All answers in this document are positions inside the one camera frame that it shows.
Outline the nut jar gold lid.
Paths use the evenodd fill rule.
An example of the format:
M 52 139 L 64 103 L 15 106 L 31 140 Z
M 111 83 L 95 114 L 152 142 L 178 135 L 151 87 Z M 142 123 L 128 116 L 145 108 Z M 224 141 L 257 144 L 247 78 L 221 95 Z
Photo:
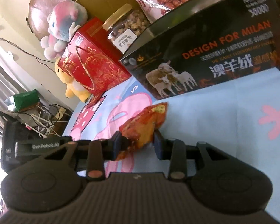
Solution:
M 146 15 L 130 4 L 125 4 L 114 12 L 102 25 L 108 40 L 122 54 L 150 26 Z

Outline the black sheep print box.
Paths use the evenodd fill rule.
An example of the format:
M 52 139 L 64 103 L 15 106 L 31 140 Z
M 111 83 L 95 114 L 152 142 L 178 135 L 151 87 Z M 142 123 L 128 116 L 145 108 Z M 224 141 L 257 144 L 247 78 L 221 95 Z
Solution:
M 280 66 L 275 0 L 190 0 L 151 24 L 122 64 L 162 100 Z

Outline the green box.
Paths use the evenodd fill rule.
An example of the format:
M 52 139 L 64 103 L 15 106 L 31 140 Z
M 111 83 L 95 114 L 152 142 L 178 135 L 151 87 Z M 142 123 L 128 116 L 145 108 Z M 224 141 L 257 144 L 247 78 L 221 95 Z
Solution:
M 16 112 L 28 110 L 40 103 L 39 93 L 36 89 L 16 94 L 13 96 L 13 100 Z

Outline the red gift bag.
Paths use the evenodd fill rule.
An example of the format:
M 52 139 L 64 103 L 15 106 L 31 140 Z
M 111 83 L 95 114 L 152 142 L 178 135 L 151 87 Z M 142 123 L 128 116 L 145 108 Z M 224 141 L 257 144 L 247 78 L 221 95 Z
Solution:
M 69 42 L 58 66 L 97 96 L 130 78 L 119 62 L 122 54 L 108 40 L 103 22 L 94 17 L 81 26 Z

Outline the red snack packet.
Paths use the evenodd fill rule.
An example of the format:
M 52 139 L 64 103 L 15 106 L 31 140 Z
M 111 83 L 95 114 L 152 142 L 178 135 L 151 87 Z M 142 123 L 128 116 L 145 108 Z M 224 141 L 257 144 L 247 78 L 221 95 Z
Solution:
M 129 153 L 138 151 L 153 141 L 154 131 L 159 129 L 166 119 L 167 107 L 167 102 L 147 106 L 120 126 L 121 135 L 129 139 L 129 143 L 119 152 L 117 161 L 125 159 Z

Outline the pink blue plush toy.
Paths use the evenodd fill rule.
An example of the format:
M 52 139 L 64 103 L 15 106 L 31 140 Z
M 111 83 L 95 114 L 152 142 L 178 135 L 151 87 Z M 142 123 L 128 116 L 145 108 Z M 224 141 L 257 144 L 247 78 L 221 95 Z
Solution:
M 77 1 L 65 0 L 55 5 L 47 17 L 49 35 L 40 40 L 45 58 L 53 60 L 61 56 L 75 32 L 87 19 L 87 10 Z

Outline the pig cartoon bed sheet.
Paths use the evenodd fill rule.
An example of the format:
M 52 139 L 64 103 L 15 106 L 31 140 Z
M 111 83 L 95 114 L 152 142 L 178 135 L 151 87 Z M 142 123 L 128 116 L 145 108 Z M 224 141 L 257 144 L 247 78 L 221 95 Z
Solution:
M 106 92 L 94 106 L 79 103 L 64 135 L 108 139 L 156 99 L 135 79 Z M 187 145 L 207 142 L 262 172 L 272 181 L 267 212 L 280 221 L 280 68 L 167 99 L 165 138 Z

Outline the yellow duck plush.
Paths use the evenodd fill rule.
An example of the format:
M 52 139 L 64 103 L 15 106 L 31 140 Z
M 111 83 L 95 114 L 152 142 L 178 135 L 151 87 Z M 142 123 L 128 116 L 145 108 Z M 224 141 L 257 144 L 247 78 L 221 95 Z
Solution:
M 91 93 L 85 89 L 81 84 L 72 78 L 64 69 L 58 66 L 61 57 L 59 57 L 55 62 L 55 73 L 62 83 L 64 83 L 67 88 L 65 91 L 66 98 L 72 98 L 76 96 L 81 102 L 86 103 L 91 96 Z

